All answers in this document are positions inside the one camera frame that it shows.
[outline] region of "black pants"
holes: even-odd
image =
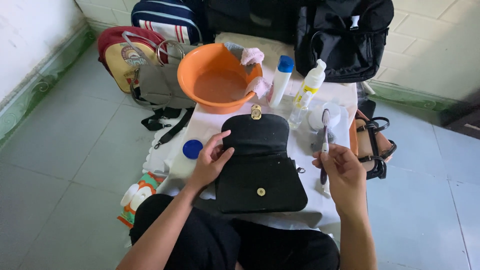
[[[137,209],[130,230],[134,245],[173,197],[155,194]],[[339,252],[330,236],[313,230],[281,230],[214,217],[193,208],[165,266],[169,269],[337,270]]]

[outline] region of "hand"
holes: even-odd
[[[235,149],[230,147],[226,151],[222,151],[223,145],[215,146],[215,144],[228,135],[230,135],[230,130],[215,134],[208,140],[198,155],[197,164],[187,185],[201,190],[218,177]]]
[[[315,152],[312,164],[327,172],[330,194],[340,217],[367,217],[367,172],[346,147],[330,144],[329,151]]]

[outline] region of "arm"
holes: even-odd
[[[375,245],[367,213],[367,172],[352,151],[330,144],[316,152],[312,164],[325,168],[330,193],[340,216],[340,269],[376,270]]]
[[[233,155],[233,148],[223,153],[222,145],[215,147],[217,141],[229,134],[230,130],[216,134],[207,142],[200,151],[195,169],[185,187],[132,246],[117,270],[161,270],[165,267],[195,199],[218,177]]]

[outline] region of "blue cap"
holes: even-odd
[[[196,160],[203,148],[204,145],[199,140],[190,140],[183,145],[183,154],[191,160]]]
[[[293,59],[290,56],[282,55],[276,67],[280,72],[291,73],[293,71]]]

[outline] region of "magnetic snap button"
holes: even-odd
[[[257,189],[257,194],[258,194],[258,196],[263,196],[263,195],[265,195],[265,190],[263,188],[259,188],[259,189]]]

